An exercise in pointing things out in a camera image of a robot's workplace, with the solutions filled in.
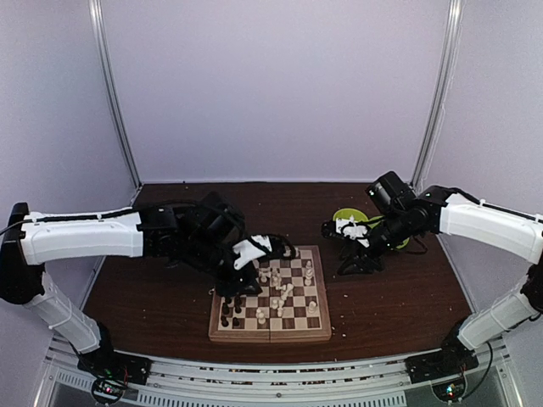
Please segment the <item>wooden chess board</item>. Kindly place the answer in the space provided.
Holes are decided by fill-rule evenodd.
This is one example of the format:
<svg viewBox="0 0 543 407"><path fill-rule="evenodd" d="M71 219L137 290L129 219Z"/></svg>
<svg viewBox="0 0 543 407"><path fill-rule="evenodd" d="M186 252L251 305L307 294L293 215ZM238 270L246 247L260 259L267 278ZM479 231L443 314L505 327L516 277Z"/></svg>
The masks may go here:
<svg viewBox="0 0 543 407"><path fill-rule="evenodd" d="M315 343L332 336L320 250L296 248L294 259L255 259L261 293L213 296L208 336L216 343Z"/></svg>

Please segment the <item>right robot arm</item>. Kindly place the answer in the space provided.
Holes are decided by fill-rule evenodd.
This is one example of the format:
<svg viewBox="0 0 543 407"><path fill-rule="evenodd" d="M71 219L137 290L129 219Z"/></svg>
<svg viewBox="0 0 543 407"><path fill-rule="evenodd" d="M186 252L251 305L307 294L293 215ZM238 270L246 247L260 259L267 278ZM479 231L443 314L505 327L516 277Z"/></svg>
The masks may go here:
<svg viewBox="0 0 543 407"><path fill-rule="evenodd" d="M349 215L322 224L324 237L341 239L348 247L340 275L381 271L385 253L427 232L485 243L530 264L525 281L454 330L449 344L435 355L440 373L454 373L467 361L468 350L541 314L541 215L486 203L457 187L431 186L415 193L393 171L380 176L366 193L380 212L376 220L356 220Z"/></svg>

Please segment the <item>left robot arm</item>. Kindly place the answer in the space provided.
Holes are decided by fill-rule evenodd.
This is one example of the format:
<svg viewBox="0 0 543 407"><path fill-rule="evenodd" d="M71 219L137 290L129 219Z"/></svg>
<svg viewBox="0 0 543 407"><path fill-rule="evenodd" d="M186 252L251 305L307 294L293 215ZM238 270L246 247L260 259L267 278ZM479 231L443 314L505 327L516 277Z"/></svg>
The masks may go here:
<svg viewBox="0 0 543 407"><path fill-rule="evenodd" d="M172 200L110 212L46 215L16 203L1 231L1 298L27 307L62 335L103 376L122 359L107 329L59 290L45 264L95 256L168 259L208 273L227 296L258 287L253 262L272 239L250 236L244 215L211 192L200 201Z"/></svg>

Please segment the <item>white king chess piece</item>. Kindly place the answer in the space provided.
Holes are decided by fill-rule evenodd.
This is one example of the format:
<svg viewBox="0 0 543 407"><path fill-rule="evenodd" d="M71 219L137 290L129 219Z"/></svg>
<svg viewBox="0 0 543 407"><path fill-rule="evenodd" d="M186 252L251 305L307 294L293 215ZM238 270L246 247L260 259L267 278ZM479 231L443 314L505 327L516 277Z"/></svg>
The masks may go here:
<svg viewBox="0 0 543 407"><path fill-rule="evenodd" d="M308 305L308 312L311 314L314 314L318 309L317 303L315 301L311 301Z"/></svg>

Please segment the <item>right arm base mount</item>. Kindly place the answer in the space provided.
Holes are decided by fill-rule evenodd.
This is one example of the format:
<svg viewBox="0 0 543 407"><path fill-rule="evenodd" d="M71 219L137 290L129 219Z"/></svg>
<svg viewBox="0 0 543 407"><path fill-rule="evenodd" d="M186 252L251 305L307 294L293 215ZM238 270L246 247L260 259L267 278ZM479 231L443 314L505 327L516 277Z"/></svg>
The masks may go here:
<svg viewBox="0 0 543 407"><path fill-rule="evenodd" d="M432 382L434 396L450 404L460 402L467 394L465 374L479 366L474 351L467 349L457 337L449 337L439 350L411 356L405 363L412 384Z"/></svg>

